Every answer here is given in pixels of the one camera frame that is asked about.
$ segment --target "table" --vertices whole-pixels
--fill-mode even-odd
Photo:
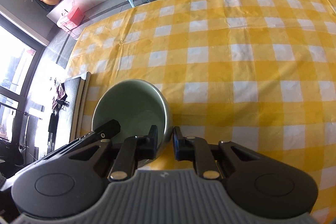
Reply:
[[[184,136],[232,140],[309,173],[312,215],[336,216],[336,0],[158,0],[81,34],[69,76],[91,71],[81,134],[130,78],[154,84]],[[172,146],[152,169],[191,167]]]

